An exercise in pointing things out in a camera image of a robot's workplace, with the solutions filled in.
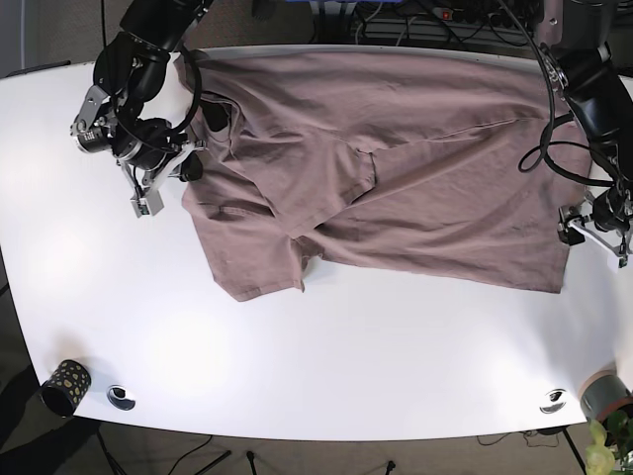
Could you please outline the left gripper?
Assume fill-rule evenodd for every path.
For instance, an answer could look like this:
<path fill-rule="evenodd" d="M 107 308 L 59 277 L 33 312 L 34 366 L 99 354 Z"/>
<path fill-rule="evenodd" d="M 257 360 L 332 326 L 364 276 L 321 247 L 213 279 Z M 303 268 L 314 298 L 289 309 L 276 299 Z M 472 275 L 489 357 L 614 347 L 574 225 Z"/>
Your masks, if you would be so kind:
<path fill-rule="evenodd" d="M 632 256 L 632 197 L 609 188 L 594 196 L 587 188 L 576 205 L 559 209 L 559 241 L 574 246 L 590 241 L 607 253 L 613 270 L 625 268 Z"/>

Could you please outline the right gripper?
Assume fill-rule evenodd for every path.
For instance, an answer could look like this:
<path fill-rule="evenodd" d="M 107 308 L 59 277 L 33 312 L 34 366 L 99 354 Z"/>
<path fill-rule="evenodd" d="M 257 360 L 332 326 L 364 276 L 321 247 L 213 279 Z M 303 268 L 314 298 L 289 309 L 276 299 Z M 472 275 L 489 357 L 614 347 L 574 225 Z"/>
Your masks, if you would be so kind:
<path fill-rule="evenodd" d="M 133 189 L 130 202 L 138 218 L 155 216 L 164 208 L 159 190 L 168 178 L 178 178 L 184 183 L 202 178 L 204 166 L 198 156 L 202 150 L 201 144 L 184 144 L 177 153 L 160 152 L 158 162 L 143 172 L 142 179 L 136 177 L 138 167 L 131 164 L 132 156 L 119 159 L 119 166 Z"/>

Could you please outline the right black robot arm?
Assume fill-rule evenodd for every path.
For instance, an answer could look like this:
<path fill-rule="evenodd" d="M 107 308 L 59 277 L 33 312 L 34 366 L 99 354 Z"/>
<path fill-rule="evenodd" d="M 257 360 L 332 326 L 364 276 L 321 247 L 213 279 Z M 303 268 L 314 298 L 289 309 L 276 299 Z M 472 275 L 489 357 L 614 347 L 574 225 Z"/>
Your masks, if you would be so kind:
<path fill-rule="evenodd" d="M 208 1 L 133 2 L 119 33 L 103 42 L 93 84 L 70 127 L 81 151 L 112 154 L 133 189 L 131 203 L 138 217 L 163 209 L 159 189 L 168 178 L 191 182 L 202 176 L 197 153 L 206 145 L 190 140 L 186 132 L 202 102 L 202 75 L 183 40 L 210 6 Z M 194 77 L 191 107 L 177 125 L 144 119 L 143 107 L 161 91 L 175 51 Z"/>

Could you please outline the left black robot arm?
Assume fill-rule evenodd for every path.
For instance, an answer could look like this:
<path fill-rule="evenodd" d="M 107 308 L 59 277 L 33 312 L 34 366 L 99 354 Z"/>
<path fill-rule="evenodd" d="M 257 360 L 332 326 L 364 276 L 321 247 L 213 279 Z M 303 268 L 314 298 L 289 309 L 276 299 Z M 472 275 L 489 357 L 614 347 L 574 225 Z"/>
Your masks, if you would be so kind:
<path fill-rule="evenodd" d="M 611 60 L 607 44 L 616 19 L 616 1 L 543 1 L 535 38 L 550 79 L 559 87 L 570 112 L 554 121 L 576 121 L 588 152 L 607 180 L 581 177 L 591 213 L 579 205 L 559 211 L 559 238 L 567 245 L 590 238 L 610 253 L 615 268 L 632 254 L 632 99 Z"/>

